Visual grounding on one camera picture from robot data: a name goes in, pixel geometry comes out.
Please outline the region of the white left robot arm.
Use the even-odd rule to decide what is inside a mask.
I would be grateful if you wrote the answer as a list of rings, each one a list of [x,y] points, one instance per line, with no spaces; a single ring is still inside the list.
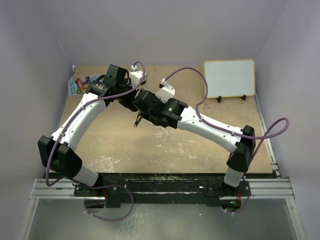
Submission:
[[[106,74],[91,81],[82,99],[72,114],[51,136],[41,136],[38,149],[45,169],[45,183],[52,187],[56,181],[50,181],[50,171],[61,178],[68,178],[85,185],[91,196],[98,196],[103,191],[99,174],[85,166],[76,154],[78,144],[95,118],[114,100],[133,110],[133,100],[146,81],[145,69],[138,70],[138,62],[131,70],[109,65]]]

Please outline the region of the small whiteboard wooden frame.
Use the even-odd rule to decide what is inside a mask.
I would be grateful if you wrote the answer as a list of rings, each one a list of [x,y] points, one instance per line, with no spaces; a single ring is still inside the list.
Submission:
[[[256,94],[253,59],[208,60],[203,64],[208,99],[252,97]]]

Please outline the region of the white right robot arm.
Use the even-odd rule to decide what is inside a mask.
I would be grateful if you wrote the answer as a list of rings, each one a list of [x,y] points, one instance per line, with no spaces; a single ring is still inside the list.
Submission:
[[[229,156],[222,190],[228,196],[233,196],[240,190],[240,181],[249,169],[256,147],[253,127],[234,127],[205,115],[198,117],[196,110],[185,102],[175,98],[162,102],[147,90],[142,90],[137,95],[133,100],[133,106],[139,110],[141,118],[155,126],[191,132],[224,148],[229,152]]]

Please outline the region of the blue illustrated booklet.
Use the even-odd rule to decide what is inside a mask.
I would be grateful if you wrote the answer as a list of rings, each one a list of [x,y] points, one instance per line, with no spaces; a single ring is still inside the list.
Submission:
[[[87,87],[91,84],[91,82],[97,80],[98,77],[100,77],[100,75],[91,75],[91,76],[70,79],[67,82],[68,96],[76,96],[81,93],[85,93]]]

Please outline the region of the gold aviator sunglasses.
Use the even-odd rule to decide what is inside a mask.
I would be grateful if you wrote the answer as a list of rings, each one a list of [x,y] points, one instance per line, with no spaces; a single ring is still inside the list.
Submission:
[[[133,126],[134,126],[135,128],[137,128],[142,119],[143,119],[142,112],[139,111],[138,114],[137,114],[137,116],[136,116],[136,119],[135,119],[135,121],[134,121]]]

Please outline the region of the aluminium frame rail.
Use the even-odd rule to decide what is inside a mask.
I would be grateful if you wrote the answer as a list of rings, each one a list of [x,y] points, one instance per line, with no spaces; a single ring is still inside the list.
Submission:
[[[75,187],[72,181],[62,179],[53,186],[47,186],[44,179],[36,179],[33,183],[29,200],[50,199],[62,200],[73,199]]]

